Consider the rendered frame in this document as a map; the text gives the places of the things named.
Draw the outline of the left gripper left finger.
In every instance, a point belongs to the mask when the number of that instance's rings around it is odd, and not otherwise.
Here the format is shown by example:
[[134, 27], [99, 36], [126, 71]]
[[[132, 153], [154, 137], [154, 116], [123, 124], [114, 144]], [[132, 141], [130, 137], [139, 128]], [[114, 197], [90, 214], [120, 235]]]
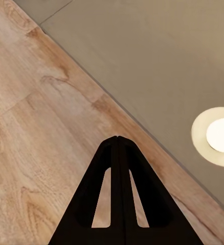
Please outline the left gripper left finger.
[[[92, 228], [105, 171], [111, 167], [108, 228]], [[117, 136], [103, 141], [48, 245], [125, 245]]]

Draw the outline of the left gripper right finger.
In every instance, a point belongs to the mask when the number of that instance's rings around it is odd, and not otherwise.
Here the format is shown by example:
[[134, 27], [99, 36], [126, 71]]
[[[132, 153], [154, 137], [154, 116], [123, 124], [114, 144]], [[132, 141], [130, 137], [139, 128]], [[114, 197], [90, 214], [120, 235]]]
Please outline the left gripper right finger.
[[[125, 245], [204, 245], [137, 144], [118, 136]], [[149, 228], [138, 225], [131, 171]]]

